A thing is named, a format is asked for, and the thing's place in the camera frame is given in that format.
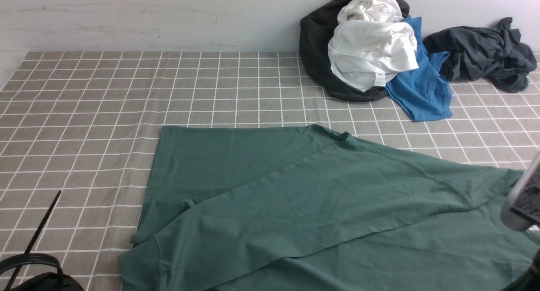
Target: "fabric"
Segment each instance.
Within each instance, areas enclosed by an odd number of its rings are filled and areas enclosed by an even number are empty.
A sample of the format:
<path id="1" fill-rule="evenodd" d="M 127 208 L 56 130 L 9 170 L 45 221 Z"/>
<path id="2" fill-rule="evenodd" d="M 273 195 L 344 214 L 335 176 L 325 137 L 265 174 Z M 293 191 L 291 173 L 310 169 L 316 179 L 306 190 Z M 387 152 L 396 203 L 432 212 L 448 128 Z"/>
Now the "fabric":
<path id="1" fill-rule="evenodd" d="M 497 88 L 520 92 L 527 88 L 527 75 L 536 68 L 531 48 L 519 42 L 512 18 L 503 18 L 495 29 L 460 26 L 429 35 L 424 45 L 429 54 L 448 51 L 440 70 L 448 80 L 486 78 Z"/>
<path id="2" fill-rule="evenodd" d="M 403 18 L 396 0 L 352 0 L 337 14 L 337 23 L 348 20 L 394 22 Z"/>
<path id="3" fill-rule="evenodd" d="M 320 126 L 165 126 L 123 290 L 498 290 L 538 248 L 498 220 L 521 171 Z"/>
<path id="4" fill-rule="evenodd" d="M 352 0 L 339 12 L 328 58 L 341 81 L 364 92 L 384 86 L 397 72 L 418 68 L 413 29 L 394 23 L 401 19 L 398 7 L 396 0 Z"/>
<path id="5" fill-rule="evenodd" d="M 365 92 L 359 91 L 341 81 L 330 69 L 328 43 L 338 26 L 338 13 L 352 0 L 332 0 L 305 16 L 300 21 L 299 50 L 305 72 L 332 97 L 344 101 L 366 102 L 388 96 L 384 87 L 373 87 Z M 409 5 L 396 0 L 401 15 L 409 15 Z"/>
<path id="6" fill-rule="evenodd" d="M 452 116 L 452 91 L 447 80 L 439 75 L 448 52 L 428 55 L 422 43 L 422 18 L 405 19 L 418 41 L 416 61 L 420 68 L 399 73 L 386 84 L 386 90 L 413 121 L 440 120 Z"/>

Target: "white label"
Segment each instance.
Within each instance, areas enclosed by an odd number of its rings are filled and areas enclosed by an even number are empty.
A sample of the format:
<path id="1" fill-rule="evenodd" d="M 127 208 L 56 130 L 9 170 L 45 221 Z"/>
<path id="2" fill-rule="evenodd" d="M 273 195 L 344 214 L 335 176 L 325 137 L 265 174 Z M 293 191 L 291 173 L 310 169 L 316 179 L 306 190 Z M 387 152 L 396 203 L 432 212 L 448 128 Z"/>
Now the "white label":
<path id="1" fill-rule="evenodd" d="M 384 74 L 375 73 L 375 86 L 386 86 L 386 77 Z"/>

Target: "green t-shirt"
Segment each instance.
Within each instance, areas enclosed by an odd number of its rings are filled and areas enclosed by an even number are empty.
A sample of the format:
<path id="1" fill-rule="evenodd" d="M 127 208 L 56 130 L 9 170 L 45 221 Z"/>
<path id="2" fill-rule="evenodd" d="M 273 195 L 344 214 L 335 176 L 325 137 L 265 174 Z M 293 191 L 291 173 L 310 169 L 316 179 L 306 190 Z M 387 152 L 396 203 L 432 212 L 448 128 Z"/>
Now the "green t-shirt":
<path id="1" fill-rule="evenodd" d="M 166 126 L 123 290 L 498 291 L 540 245 L 498 218 L 521 173 L 320 126 Z"/>

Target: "crumpled clothing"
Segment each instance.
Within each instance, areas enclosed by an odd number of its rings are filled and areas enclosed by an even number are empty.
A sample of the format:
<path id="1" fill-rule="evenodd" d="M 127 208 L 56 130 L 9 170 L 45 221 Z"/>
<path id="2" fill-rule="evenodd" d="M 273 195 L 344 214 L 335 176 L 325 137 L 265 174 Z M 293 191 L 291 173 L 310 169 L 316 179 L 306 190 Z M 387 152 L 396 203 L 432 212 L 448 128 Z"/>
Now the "crumpled clothing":
<path id="1" fill-rule="evenodd" d="M 418 40 L 416 70 L 399 73 L 386 84 L 386 90 L 413 121 L 431 121 L 452 116 L 450 102 L 452 91 L 447 80 L 440 74 L 440 66 L 448 58 L 448 52 L 428 56 L 422 44 L 422 18 L 405 19 L 411 25 Z"/>
<path id="2" fill-rule="evenodd" d="M 352 0 L 337 18 L 328 58 L 332 72 L 347 85 L 364 92 L 418 68 L 414 30 L 393 22 L 402 18 L 396 0 Z"/>
<path id="3" fill-rule="evenodd" d="M 300 21 L 299 55 L 305 72 L 331 97 L 343 101 L 368 102 L 388 96 L 384 87 L 373 87 L 365 92 L 341 81 L 330 68 L 328 43 L 334 36 L 339 12 L 352 0 L 332 0 L 309 13 Z M 410 7 L 404 0 L 396 0 L 401 16 L 409 16 Z"/>
<path id="4" fill-rule="evenodd" d="M 337 15 L 339 24 L 348 20 L 394 22 L 403 18 L 396 0 L 352 0 Z"/>
<path id="5" fill-rule="evenodd" d="M 509 93 L 527 88 L 527 75 L 536 69 L 531 48 L 519 42 L 521 33 L 511 29 L 512 18 L 501 19 L 495 29 L 459 26 L 424 38 L 429 54 L 448 51 L 440 73 L 448 80 L 488 79 Z"/>

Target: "black stick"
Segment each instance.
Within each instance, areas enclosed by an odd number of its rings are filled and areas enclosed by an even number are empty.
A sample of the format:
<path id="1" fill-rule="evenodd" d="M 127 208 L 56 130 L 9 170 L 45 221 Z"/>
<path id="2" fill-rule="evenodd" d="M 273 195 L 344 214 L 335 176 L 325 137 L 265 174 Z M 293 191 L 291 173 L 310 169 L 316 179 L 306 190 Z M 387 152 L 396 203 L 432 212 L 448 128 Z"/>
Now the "black stick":
<path id="1" fill-rule="evenodd" d="M 56 205 L 56 202 L 58 201 L 58 198 L 60 197 L 60 193 L 62 193 L 62 191 L 58 191 L 58 193 L 56 194 L 56 197 L 54 197 L 54 200 L 51 203 L 51 206 L 49 207 L 49 209 L 45 213 L 45 216 L 43 216 L 43 219 L 39 223 L 39 226 L 37 227 L 37 230 L 35 230 L 35 233 L 34 233 L 32 239 L 28 243 L 27 249 L 24 251 L 25 254 L 28 254 L 28 253 L 30 253 L 30 251 L 32 251 L 33 245 L 35 245 L 35 242 L 37 241 L 37 238 L 39 237 L 39 234 L 41 234 L 41 231 L 43 230 L 43 227 L 45 227 L 45 224 L 47 223 L 47 220 L 49 219 L 49 216 L 51 216 L 52 210 L 54 209 L 54 205 Z M 13 274 L 11 274 L 11 277 L 10 277 L 10 279 L 8 281 L 8 285 L 6 286 L 5 290 L 9 290 L 11 288 L 11 286 L 15 282 L 15 279 L 17 278 L 17 275 L 19 275 L 20 271 L 21 271 L 21 267 L 15 268 L 15 271 L 13 272 Z"/>

